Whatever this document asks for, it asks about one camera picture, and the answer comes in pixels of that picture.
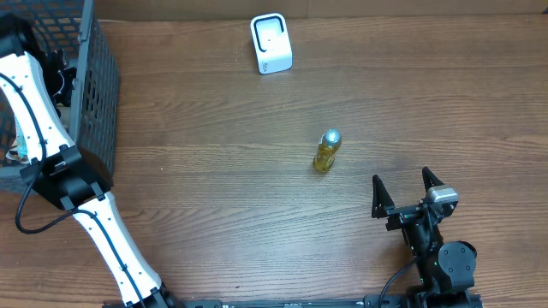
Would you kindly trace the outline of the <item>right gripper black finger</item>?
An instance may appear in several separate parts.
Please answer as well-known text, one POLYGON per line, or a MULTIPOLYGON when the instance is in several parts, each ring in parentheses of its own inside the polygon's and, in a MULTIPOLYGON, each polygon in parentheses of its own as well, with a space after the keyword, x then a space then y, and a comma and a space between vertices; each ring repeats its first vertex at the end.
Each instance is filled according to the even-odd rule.
POLYGON ((387 217, 395 209, 395 204, 378 175, 372 177, 372 187, 372 217, 387 217))
POLYGON ((421 173, 426 191, 432 187, 440 187, 444 185, 444 183, 427 166, 422 168, 421 173))

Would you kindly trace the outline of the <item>green wet wipes pack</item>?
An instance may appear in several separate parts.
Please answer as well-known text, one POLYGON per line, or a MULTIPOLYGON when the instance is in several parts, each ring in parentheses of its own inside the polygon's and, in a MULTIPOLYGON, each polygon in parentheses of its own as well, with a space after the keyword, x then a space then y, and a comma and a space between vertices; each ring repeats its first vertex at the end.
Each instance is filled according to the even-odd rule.
POLYGON ((6 153, 6 158, 8 158, 8 160, 16 161, 18 163, 29 164, 25 136, 22 132, 20 123, 17 121, 17 118, 14 117, 14 119, 16 129, 15 140, 10 146, 8 152, 6 153))

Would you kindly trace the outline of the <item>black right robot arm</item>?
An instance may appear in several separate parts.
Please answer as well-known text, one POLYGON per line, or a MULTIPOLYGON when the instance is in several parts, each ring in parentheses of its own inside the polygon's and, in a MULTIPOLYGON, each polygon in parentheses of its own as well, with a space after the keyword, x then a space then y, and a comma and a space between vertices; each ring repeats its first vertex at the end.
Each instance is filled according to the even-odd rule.
POLYGON ((444 184, 429 168, 421 170, 426 195, 418 204, 395 206, 379 175, 372 177, 372 217, 385 218, 387 230, 400 230, 413 258, 366 303, 375 307, 481 307, 474 286, 477 250, 466 241, 445 242, 438 224, 451 216, 459 202, 455 188, 444 184), (415 267, 420 284, 406 293, 388 296, 394 281, 415 267))

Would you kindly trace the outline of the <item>yellow dish soap bottle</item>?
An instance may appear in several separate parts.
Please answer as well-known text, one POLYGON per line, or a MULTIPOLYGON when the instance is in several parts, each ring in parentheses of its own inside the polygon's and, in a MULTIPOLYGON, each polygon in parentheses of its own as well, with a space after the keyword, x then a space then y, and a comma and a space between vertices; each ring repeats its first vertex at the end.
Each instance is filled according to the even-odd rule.
POLYGON ((313 167, 318 172, 327 172, 335 162, 338 149, 342 144, 342 135, 335 129, 328 129, 320 138, 316 155, 313 158, 313 167))

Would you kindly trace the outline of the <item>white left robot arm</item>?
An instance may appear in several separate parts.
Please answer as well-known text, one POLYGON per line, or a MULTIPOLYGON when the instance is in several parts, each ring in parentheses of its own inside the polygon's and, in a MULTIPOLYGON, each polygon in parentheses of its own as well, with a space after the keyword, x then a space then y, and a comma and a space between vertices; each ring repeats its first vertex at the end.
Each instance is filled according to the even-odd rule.
POLYGON ((62 124, 57 105, 73 105, 76 75, 62 50, 41 49, 28 20, 13 13, 2 15, 1 87, 27 147, 28 165, 20 172, 27 184, 22 197, 36 192, 64 212, 43 227, 29 229, 21 223, 20 204, 15 226, 24 234, 38 234, 73 217, 114 277, 122 306, 179 307, 181 301, 147 263, 125 227, 108 169, 78 146, 62 124))

